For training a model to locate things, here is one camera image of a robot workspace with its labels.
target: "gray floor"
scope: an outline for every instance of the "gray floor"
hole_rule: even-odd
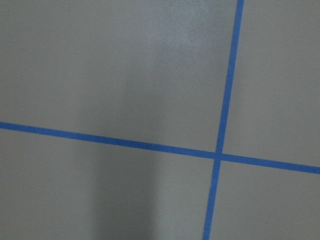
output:
[[[0,8],[0,122],[214,151],[236,0]],[[224,152],[320,166],[320,2],[246,0]],[[200,240],[214,160],[0,129],[0,238]],[[212,240],[318,240],[320,175],[223,161]]]

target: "blue line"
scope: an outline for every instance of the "blue line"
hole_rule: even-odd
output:
[[[309,174],[320,174],[320,167],[318,166],[309,166],[309,165],[267,160],[267,159],[254,158],[254,157],[236,156],[236,155],[230,155],[230,154],[222,154],[222,158],[224,161],[233,162],[233,163],[250,164],[250,165],[269,167],[269,168],[275,168],[275,169],[298,171],[298,172],[309,173]]]
[[[0,121],[0,129],[60,137],[65,139],[75,139],[75,140],[101,143],[101,144],[117,145],[117,146],[136,148],[136,149],[152,150],[152,151],[171,153],[171,154],[180,154],[180,155],[199,157],[199,158],[205,158],[205,159],[213,159],[214,157],[216,157],[216,153],[211,151],[202,151],[202,150],[196,150],[196,149],[190,149],[190,148],[153,144],[153,143],[147,143],[147,142],[141,142],[141,141],[131,141],[131,140],[125,140],[125,139],[119,139],[119,138],[113,138],[113,137],[97,136],[97,135],[83,134],[83,133],[77,133],[77,132],[71,132],[71,131],[62,131],[62,130],[55,130],[55,129],[49,129],[49,128],[28,126],[28,125],[13,124],[13,123],[2,122],[2,121]]]
[[[229,63],[228,63],[228,69],[226,74],[226,80],[225,80],[225,89],[224,89],[224,95],[223,95],[219,131],[218,131],[218,137],[217,137],[216,148],[215,148],[217,157],[214,160],[214,165],[212,170],[211,186],[209,191],[208,203],[206,207],[202,240],[209,240],[210,238],[213,215],[215,211],[215,202],[216,202],[219,173],[220,173],[220,166],[221,166],[221,156],[224,148],[232,85],[233,85],[234,75],[235,75],[243,7],[244,7],[244,0],[238,0],[236,5],[236,10],[235,10]]]

